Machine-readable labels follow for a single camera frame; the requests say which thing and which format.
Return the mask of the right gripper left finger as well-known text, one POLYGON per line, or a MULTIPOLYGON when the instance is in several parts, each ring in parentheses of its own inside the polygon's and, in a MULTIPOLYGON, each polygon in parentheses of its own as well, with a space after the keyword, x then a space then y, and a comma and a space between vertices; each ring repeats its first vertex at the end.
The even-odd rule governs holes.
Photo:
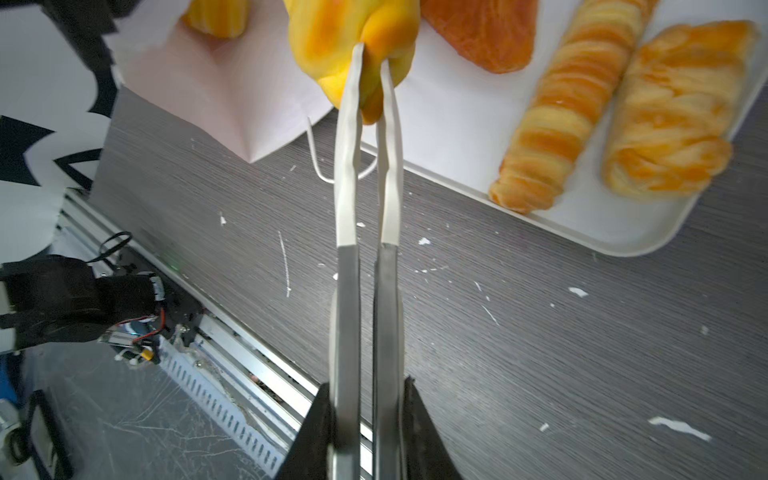
POLYGON ((327 480, 332 433, 329 384, 324 383, 307 412, 275 480, 327 480))

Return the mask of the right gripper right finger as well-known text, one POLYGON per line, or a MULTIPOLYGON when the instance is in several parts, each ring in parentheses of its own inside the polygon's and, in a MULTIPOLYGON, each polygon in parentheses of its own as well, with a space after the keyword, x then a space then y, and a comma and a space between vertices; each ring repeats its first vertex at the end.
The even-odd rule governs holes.
POLYGON ((462 480, 427 408, 415 379, 404 383, 402 440, 409 480, 462 480))

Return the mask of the long striped fake bread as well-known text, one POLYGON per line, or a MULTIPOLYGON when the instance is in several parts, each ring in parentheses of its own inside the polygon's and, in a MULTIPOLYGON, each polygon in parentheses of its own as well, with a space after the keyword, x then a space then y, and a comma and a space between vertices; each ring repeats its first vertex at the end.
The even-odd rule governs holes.
POLYGON ((553 206, 655 8, 646 0, 580 3, 511 136, 491 201, 520 214, 553 206))

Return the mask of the red white paper bag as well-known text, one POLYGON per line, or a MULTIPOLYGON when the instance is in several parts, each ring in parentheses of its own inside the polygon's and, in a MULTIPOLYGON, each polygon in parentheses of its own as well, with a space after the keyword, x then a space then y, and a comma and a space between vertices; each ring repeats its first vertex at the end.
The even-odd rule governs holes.
POLYGON ((242 35, 218 39, 183 21, 191 1, 141 1, 107 35, 122 83, 252 163, 341 103, 354 46, 380 62, 388 20, 418 27, 415 2, 249 1, 242 35))

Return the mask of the twisted fake bread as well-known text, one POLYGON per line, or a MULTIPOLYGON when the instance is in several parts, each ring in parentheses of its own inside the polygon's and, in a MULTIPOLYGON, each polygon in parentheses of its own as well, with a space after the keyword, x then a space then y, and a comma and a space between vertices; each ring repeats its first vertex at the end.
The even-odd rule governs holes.
POLYGON ((636 200, 707 189, 733 153, 726 138, 760 37, 748 20, 673 25, 632 58, 618 91, 602 177, 636 200))

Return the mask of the brown fake croissant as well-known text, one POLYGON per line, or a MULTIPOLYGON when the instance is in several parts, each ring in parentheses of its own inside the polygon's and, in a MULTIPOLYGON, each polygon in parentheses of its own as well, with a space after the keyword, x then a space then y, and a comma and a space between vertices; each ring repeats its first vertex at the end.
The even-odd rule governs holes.
POLYGON ((421 14, 460 56, 490 73, 531 61, 537 0, 423 0, 421 14))

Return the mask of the yellow ring fake bread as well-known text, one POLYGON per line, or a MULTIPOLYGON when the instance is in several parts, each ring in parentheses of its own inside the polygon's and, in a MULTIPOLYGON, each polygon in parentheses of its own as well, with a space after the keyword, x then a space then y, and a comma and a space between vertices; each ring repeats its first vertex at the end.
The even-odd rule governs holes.
POLYGON ((248 0, 193 0, 182 16, 190 28, 218 39, 234 39, 246 29, 248 0))

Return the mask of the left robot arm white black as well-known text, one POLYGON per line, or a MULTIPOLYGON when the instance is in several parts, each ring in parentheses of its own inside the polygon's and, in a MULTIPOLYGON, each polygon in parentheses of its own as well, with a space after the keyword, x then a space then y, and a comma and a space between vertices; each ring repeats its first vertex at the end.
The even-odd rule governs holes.
POLYGON ((97 276, 92 265, 128 246, 132 234, 120 231, 101 245, 95 258, 62 255, 1 265, 1 352, 8 354, 47 343, 87 343, 110 328, 158 319, 160 325, 129 342, 134 346, 165 326, 165 289, 159 276, 147 274, 97 276))

